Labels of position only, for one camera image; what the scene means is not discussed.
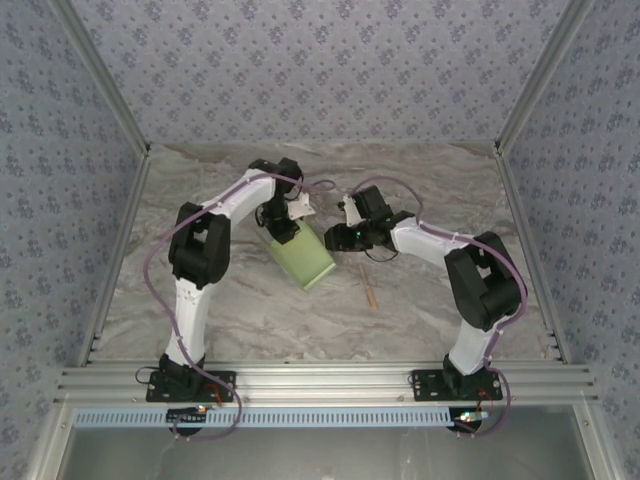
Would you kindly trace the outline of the aluminium table end rail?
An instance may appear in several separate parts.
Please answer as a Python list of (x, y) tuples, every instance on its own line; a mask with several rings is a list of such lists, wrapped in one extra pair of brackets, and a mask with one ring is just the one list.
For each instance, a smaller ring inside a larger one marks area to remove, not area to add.
[(235, 142), (235, 143), (165, 143), (167, 148), (177, 147), (202, 147), (202, 148), (222, 148), (223, 146), (255, 146), (267, 147), (273, 146), (278, 148), (298, 148), (317, 150), (320, 148), (338, 148), (345, 146), (409, 146), (409, 145), (451, 145), (460, 148), (470, 148), (482, 151), (493, 151), (495, 143), (489, 140), (471, 140), (471, 141), (418, 141), (418, 140), (365, 140), (365, 141), (293, 141), (293, 142)]

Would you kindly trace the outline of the light green paper box sheet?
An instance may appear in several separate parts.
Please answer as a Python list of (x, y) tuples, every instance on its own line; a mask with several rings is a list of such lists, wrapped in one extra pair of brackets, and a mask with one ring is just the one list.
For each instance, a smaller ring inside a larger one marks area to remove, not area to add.
[(281, 244), (267, 240), (267, 251), (281, 269), (302, 290), (309, 291), (332, 273), (336, 263), (313, 229), (304, 221), (296, 221), (299, 230), (292, 240)]

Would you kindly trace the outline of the aluminium lower frame rail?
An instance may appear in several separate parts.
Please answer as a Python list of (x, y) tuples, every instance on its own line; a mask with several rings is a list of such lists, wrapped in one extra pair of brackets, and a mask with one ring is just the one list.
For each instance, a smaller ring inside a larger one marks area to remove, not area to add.
[(594, 479), (616, 480), (604, 417), (595, 405), (586, 402), (576, 405), (574, 414)]
[(45, 417), (32, 451), (26, 480), (56, 480), (73, 429), (75, 410), (55, 404)]

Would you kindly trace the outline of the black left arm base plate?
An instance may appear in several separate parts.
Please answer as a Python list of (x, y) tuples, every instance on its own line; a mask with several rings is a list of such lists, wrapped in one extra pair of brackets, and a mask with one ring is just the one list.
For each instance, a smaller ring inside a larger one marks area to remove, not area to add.
[(230, 403), (233, 394), (219, 383), (198, 373), (178, 379), (153, 371), (147, 384), (145, 400), (149, 403)]

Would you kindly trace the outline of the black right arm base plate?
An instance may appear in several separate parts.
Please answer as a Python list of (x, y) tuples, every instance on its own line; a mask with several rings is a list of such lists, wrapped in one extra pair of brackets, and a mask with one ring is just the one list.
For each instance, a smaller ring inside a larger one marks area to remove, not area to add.
[(409, 384), (416, 402), (502, 400), (504, 397), (498, 374), (486, 369), (468, 376), (442, 369), (413, 370)]

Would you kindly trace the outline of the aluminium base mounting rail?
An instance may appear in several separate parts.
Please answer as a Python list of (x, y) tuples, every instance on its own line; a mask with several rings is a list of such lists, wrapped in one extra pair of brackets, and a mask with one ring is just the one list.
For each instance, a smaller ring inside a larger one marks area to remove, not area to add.
[[(409, 374), (433, 362), (273, 363), (222, 362), (211, 370), (238, 374), (236, 389), (249, 407), (396, 406), (414, 401)], [(506, 361), (494, 367), (505, 375), (515, 405), (572, 405), (599, 399), (594, 373), (586, 366), (551, 361)], [(134, 406), (145, 402), (146, 387), (131, 362), (96, 362), (65, 369), (56, 403), (77, 406)]]

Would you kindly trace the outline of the printed wooden chopstick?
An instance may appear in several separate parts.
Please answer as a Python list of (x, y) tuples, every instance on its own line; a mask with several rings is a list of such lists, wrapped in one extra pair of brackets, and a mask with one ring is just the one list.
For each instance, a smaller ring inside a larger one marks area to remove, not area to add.
[(367, 301), (369, 303), (369, 306), (372, 310), (377, 311), (379, 309), (372, 285), (369, 281), (369, 277), (368, 274), (366, 272), (366, 269), (364, 268), (364, 266), (362, 264), (358, 265), (359, 268), (359, 272), (361, 275), (361, 279), (364, 285), (364, 289), (365, 289), (365, 294), (367, 297)]

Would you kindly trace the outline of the aluminium slanted frame post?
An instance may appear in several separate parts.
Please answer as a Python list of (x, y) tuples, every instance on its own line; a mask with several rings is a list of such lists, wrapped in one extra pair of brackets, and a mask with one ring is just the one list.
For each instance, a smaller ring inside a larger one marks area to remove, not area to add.
[(567, 1), (495, 140), (499, 156), (505, 157), (513, 146), (593, 4), (594, 0)]
[(47, 0), (47, 3), (89, 71), (127, 140), (137, 153), (146, 155), (148, 145), (141, 129), (71, 0)]

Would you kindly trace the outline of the small black circuit board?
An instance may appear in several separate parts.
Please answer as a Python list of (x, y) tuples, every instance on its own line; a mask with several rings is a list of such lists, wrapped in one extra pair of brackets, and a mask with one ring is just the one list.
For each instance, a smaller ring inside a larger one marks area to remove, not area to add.
[(165, 414), (167, 424), (201, 424), (206, 421), (208, 408), (205, 406), (170, 408)]
[(482, 409), (450, 408), (449, 413), (453, 422), (449, 429), (465, 434), (475, 434), (482, 422), (489, 418), (489, 413)]

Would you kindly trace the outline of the aluminium table side rail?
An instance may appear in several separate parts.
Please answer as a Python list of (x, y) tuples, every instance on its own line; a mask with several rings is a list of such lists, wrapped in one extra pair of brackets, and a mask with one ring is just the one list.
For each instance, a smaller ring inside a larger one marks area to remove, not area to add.
[(136, 218), (149, 168), (149, 153), (144, 152), (141, 156), (140, 164), (136, 171), (132, 188), (125, 205), (124, 214), (114, 241), (112, 254), (107, 264), (106, 276), (104, 277), (100, 285), (96, 303), (89, 318), (87, 331), (76, 363), (78, 367), (87, 366), (90, 360), (94, 341), (97, 337), (100, 336), (103, 330), (104, 322), (106, 320), (112, 302), (117, 280), (119, 278), (122, 261), (125, 256), (127, 242)]
[(499, 149), (496, 150), (496, 162), (519, 234), (524, 258), (542, 319), (551, 337), (555, 340), (555, 346), (553, 347), (555, 358), (564, 364), (571, 364), (572, 356), (564, 335), (561, 319), (557, 313), (549, 284), (544, 275), (544, 267), (536, 248), (533, 232), (529, 225), (514, 175), (509, 162)]

